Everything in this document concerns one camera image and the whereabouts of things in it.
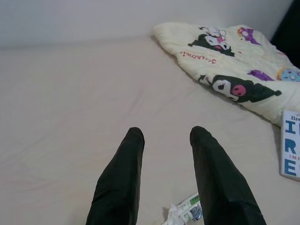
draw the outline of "book cover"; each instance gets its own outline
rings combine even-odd
[[[300,181],[300,113],[284,111],[281,127],[281,175]]]

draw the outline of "bed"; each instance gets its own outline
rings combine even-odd
[[[1,224],[83,225],[99,175],[133,126],[146,141],[137,224],[163,223],[170,203],[197,190],[195,125],[243,173],[267,224],[298,224],[300,186],[279,175],[279,127],[174,62],[150,37],[1,51]]]

